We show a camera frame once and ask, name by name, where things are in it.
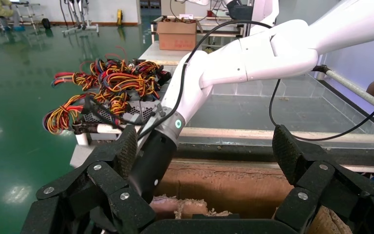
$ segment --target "robotic arm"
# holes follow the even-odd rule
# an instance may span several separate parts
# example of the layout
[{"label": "robotic arm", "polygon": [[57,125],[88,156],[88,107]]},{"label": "robotic arm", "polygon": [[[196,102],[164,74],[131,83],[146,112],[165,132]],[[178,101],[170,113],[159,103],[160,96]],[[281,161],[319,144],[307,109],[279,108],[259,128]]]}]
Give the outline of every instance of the robotic arm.
[{"label": "robotic arm", "polygon": [[[344,0],[312,25],[291,20],[235,40],[211,54],[195,52],[184,71],[183,95],[176,105],[183,67],[190,54],[186,55],[177,66],[161,102],[163,110],[150,118],[144,131],[174,108],[176,110],[150,136],[139,140],[140,148],[146,142],[154,150],[144,151],[148,156],[135,163],[130,179],[133,177],[132,182],[140,194],[155,188],[176,151],[181,129],[206,101],[213,85],[305,74],[317,65],[321,54],[373,40],[374,0]],[[160,151],[160,147],[169,150]],[[162,171],[150,170],[151,162],[155,163],[154,168]]]}]

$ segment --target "metal mesh grille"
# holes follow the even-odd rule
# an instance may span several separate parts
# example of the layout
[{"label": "metal mesh grille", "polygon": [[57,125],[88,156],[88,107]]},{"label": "metal mesh grille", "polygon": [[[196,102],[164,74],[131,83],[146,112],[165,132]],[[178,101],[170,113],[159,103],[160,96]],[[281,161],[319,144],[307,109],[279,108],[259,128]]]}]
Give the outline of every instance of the metal mesh grille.
[{"label": "metal mesh grille", "polygon": [[143,110],[143,119],[144,120],[147,120],[151,116],[152,109],[153,109],[152,107],[147,107]]},{"label": "metal mesh grille", "polygon": [[[125,116],[123,116],[125,119],[131,119],[131,117],[135,114],[142,115],[144,120],[147,120],[152,113],[152,110],[154,109],[155,105],[159,101],[129,101],[129,105],[131,106],[131,109],[129,112],[125,113]],[[112,121],[112,118],[108,113],[105,111],[100,110],[98,112],[102,117],[108,119],[109,121]],[[89,113],[87,115],[83,115],[84,121],[87,123],[102,123],[102,121],[93,115],[92,113]]]},{"label": "metal mesh grille", "polygon": [[131,107],[130,114],[140,114],[140,109],[137,109],[136,107]]},{"label": "metal mesh grille", "polygon": [[[99,110],[98,113],[102,117],[108,119],[109,121],[112,121],[111,116],[107,112],[105,112],[103,110]],[[102,123],[102,121],[98,117],[96,117],[93,113],[89,113],[89,114],[83,115],[83,116],[84,116],[85,122],[89,122],[89,123]]]}]

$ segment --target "green floor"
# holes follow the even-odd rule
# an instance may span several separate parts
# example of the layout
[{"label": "green floor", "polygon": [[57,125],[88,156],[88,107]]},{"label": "green floor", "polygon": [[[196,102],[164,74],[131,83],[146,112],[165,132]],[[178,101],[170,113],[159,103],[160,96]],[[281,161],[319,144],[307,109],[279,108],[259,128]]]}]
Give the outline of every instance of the green floor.
[{"label": "green floor", "polygon": [[116,45],[136,59],[151,44],[149,27],[101,27],[99,37],[87,31],[64,38],[61,27],[52,36],[37,37],[30,27],[0,35],[0,233],[19,233],[37,189],[72,169],[75,137],[52,135],[41,121],[82,91],[69,83],[52,88],[54,74],[78,71],[83,61],[106,53],[123,56]]}]

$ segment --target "black wire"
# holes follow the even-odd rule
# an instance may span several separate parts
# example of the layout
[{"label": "black wire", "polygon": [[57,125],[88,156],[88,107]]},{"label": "black wire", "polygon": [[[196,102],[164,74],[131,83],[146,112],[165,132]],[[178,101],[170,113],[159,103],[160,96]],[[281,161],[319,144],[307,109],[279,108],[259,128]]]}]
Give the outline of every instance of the black wire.
[{"label": "black wire", "polygon": [[[174,16],[177,20],[179,20],[180,22],[182,22],[182,23],[190,24],[190,23],[187,23],[187,22],[183,22],[183,21],[181,21],[181,19],[179,19],[177,16],[175,16],[175,14],[174,14],[174,12],[173,12],[173,8],[171,7],[171,3],[172,3],[172,2],[173,2],[173,0],[170,0],[170,11],[171,11],[171,13],[173,14],[173,16]],[[217,2],[216,2],[216,4],[214,5],[213,9],[211,9],[211,0],[210,0],[210,11],[213,11],[214,8],[216,8],[216,5],[217,5]],[[197,23],[197,22],[200,22],[200,21],[204,20],[205,18],[207,18],[207,15],[206,15],[204,18],[202,18],[201,20],[194,21],[194,22],[191,22],[191,23]]]},{"label": "black wire", "polygon": [[260,25],[260,26],[263,26],[263,27],[266,27],[266,28],[271,28],[270,25],[267,25],[267,24],[264,24],[264,23],[260,23],[260,22],[256,22],[256,21],[251,21],[251,20],[232,20],[232,21],[229,21],[229,22],[225,22],[225,23],[222,23],[216,27],[214,27],[213,29],[211,29],[206,35],[204,35],[203,38],[201,38],[201,40],[196,44],[196,47],[191,51],[190,53],[190,56],[188,56],[188,58],[186,59],[186,61],[184,62],[184,65],[183,65],[183,69],[181,70],[181,80],[180,80],[180,92],[178,93],[178,97],[177,97],[177,101],[174,105],[174,108],[170,111],[170,113],[168,113],[166,116],[164,116],[163,118],[159,119],[157,122],[155,122],[153,125],[151,125],[148,129],[146,129],[145,131],[143,131],[142,133],[140,133],[138,135],[138,139],[141,139],[143,136],[147,135],[149,132],[151,132],[154,128],[158,127],[161,123],[163,123],[164,121],[166,121],[170,116],[172,116],[176,111],[177,111],[177,108],[178,106],[180,105],[180,101],[181,101],[181,97],[183,96],[183,87],[184,87],[184,79],[185,79],[185,75],[186,75],[186,67],[187,67],[187,64],[188,62],[191,60],[191,58],[193,57],[194,53],[196,53],[197,49],[200,47],[201,43],[203,43],[203,41],[205,41],[205,39],[210,36],[210,34],[212,34],[214,31],[216,31],[217,29],[221,28],[221,27],[224,27],[226,25],[229,25],[229,24],[234,24],[234,23],[250,23],[250,24],[256,24],[256,25]]},{"label": "black wire", "polygon": [[223,0],[220,0],[219,8],[217,8],[217,11],[216,11],[216,17],[214,17],[214,19],[216,20],[216,23],[217,23],[218,25],[220,25],[220,24],[217,22],[217,13],[219,12],[219,10],[220,10],[220,6],[222,5],[222,3],[223,3]]},{"label": "black wire", "polygon": [[64,17],[65,25],[67,26],[67,29],[69,29],[68,28],[68,24],[67,24],[67,19],[65,18],[64,9],[62,9],[62,2],[61,2],[61,0],[59,0],[59,7],[61,7],[61,12],[62,12],[62,16]]},{"label": "black wire", "polygon": [[[270,105],[269,105],[269,116],[270,116],[270,120],[272,121],[273,125],[277,126],[277,123],[273,120],[273,116],[272,116],[272,104],[273,104],[273,99],[275,97],[275,94],[276,94],[276,91],[279,87],[279,83],[280,83],[280,79],[278,79],[278,82],[276,83],[276,87],[275,87],[275,90],[273,91],[273,95],[272,95],[272,98],[270,99]],[[374,111],[368,116],[366,117],[364,120],[362,120],[362,122],[360,122],[359,124],[355,125],[353,128],[343,132],[343,133],[339,133],[339,134],[336,134],[334,136],[330,136],[330,137],[325,137],[325,138],[317,138],[317,139],[308,139],[308,138],[303,138],[303,137],[299,137],[299,136],[295,136],[293,135],[296,139],[299,139],[299,140],[306,140],[306,141],[323,141],[323,140],[331,140],[331,139],[335,139],[335,138],[338,138],[340,136],[343,136],[343,135],[346,135],[350,132],[353,132],[354,130],[358,129],[360,126],[362,126],[364,123],[366,123],[368,120],[370,120],[372,117],[374,116]]]}]

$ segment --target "brown cardboard box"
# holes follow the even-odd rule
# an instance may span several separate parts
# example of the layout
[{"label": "brown cardboard box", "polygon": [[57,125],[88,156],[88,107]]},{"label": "brown cardboard box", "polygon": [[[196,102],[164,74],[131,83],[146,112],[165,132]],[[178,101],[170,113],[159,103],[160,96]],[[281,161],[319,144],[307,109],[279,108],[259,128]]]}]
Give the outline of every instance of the brown cardboard box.
[{"label": "brown cardboard box", "polygon": [[[156,197],[151,206],[160,218],[229,212],[241,218],[271,218],[292,188],[279,169],[179,159],[170,164],[156,191],[167,196]],[[352,232],[333,211],[321,207],[308,234]]]},{"label": "brown cardboard box", "polygon": [[197,24],[158,22],[160,50],[192,50],[196,46]]}]

